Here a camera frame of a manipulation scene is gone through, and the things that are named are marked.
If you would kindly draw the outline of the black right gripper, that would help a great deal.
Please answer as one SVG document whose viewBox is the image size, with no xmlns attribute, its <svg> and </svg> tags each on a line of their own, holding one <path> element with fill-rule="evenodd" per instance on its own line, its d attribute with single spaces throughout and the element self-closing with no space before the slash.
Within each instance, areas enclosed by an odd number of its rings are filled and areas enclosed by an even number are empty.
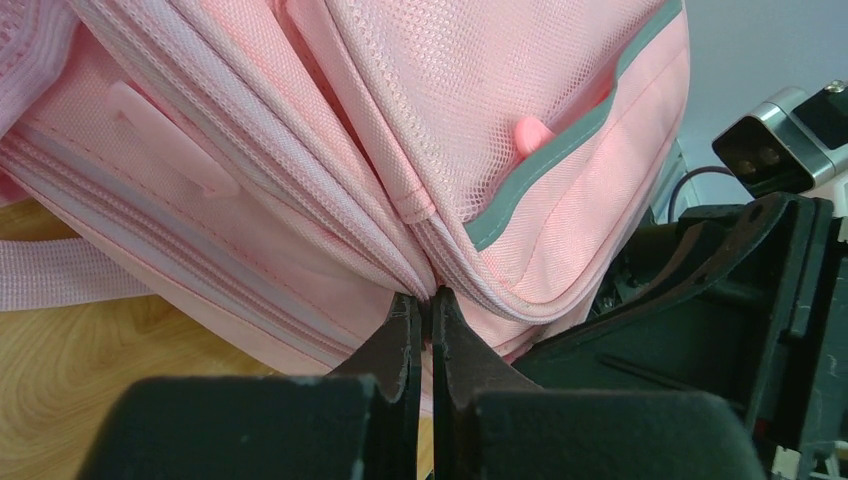
<svg viewBox="0 0 848 480">
<path fill-rule="evenodd" d="M 633 300 L 515 367 L 555 389 L 695 390 L 741 417 L 769 479 L 841 479 L 847 416 L 847 222 L 785 193 L 693 209 Z"/>
</svg>

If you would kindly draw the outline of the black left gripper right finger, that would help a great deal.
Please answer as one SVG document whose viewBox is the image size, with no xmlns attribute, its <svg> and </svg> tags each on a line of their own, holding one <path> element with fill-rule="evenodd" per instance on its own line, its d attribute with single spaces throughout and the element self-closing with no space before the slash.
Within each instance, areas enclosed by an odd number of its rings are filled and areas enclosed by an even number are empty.
<svg viewBox="0 0 848 480">
<path fill-rule="evenodd" d="M 703 392 L 551 390 L 467 324 L 454 292 L 430 307 L 438 479 L 761 479 L 750 436 Z"/>
</svg>

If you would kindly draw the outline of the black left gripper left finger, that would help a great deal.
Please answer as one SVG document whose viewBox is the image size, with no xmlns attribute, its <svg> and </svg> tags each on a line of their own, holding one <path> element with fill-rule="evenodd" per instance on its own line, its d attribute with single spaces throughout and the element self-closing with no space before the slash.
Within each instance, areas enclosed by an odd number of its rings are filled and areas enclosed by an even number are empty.
<svg viewBox="0 0 848 480">
<path fill-rule="evenodd" d="M 115 402 L 82 479 L 413 479 L 417 302 L 325 376 L 153 377 Z"/>
</svg>

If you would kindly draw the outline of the pink backpack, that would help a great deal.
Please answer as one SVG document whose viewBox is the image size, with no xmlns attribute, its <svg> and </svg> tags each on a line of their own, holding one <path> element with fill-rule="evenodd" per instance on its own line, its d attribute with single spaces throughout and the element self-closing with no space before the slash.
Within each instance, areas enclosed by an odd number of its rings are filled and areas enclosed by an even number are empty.
<svg viewBox="0 0 848 480">
<path fill-rule="evenodd" d="M 1 307 L 158 294 L 324 374 L 451 288 L 514 359 L 584 322 L 689 86 L 681 1 L 5 1 Z"/>
</svg>

